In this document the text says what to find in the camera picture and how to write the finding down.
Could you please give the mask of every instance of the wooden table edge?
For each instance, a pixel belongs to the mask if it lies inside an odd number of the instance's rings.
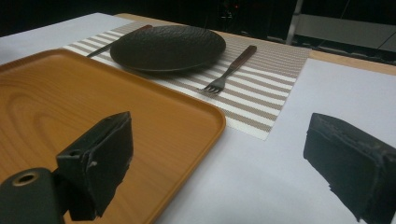
[[[148,18],[148,17],[137,16],[137,15],[133,15],[133,14],[129,14],[129,13],[121,13],[121,14],[117,14],[115,16],[124,18],[124,19],[128,19],[131,21],[146,21],[147,23],[159,22],[159,23],[179,24],[179,23],[170,22],[170,21],[161,21],[161,20],[152,19],[152,18]],[[222,34],[222,35],[232,35],[232,34],[227,34],[227,33],[218,32],[218,31],[215,31],[215,32]],[[390,64],[364,61],[361,59],[349,58],[346,56],[330,54],[330,53],[316,51],[316,50],[312,50],[309,53],[309,58],[315,59],[315,60],[320,60],[320,61],[327,62],[327,63],[336,63],[336,64],[341,64],[341,65],[345,65],[345,66],[349,66],[349,67],[364,69],[367,71],[396,76],[396,66],[390,65]]]

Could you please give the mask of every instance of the black plate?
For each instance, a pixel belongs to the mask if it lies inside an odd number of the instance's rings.
[[[193,26],[158,26],[132,32],[111,47],[111,58],[141,71],[169,72],[214,62],[225,50],[224,39]]]

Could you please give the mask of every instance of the table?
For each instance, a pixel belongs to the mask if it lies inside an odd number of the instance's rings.
[[[125,18],[151,20],[95,13],[2,37],[0,63],[122,26]],[[156,223],[356,223],[304,160],[304,141],[317,112],[396,147],[396,77],[381,73],[396,75],[396,67],[311,52],[268,138],[227,127]]]

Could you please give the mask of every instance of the striped placemat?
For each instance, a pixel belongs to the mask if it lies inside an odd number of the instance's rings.
[[[64,48],[87,55],[144,25],[146,23],[133,21],[114,30],[64,46]],[[274,126],[276,117],[285,104],[308,58],[310,49],[236,35],[223,35],[222,37],[227,47],[216,63],[165,76],[138,74],[221,108],[225,113],[227,126],[264,140]],[[230,63],[249,45],[257,46],[257,52],[238,71],[227,78],[223,92],[219,95],[210,95],[199,91],[220,77]],[[93,59],[122,69],[114,63],[108,51]]]

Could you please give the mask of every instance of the brown tray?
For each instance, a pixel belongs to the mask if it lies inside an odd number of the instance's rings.
[[[54,170],[55,156],[92,125],[131,111],[134,158],[95,223],[153,222],[225,127],[210,104],[65,49],[0,66],[0,105],[0,182]]]

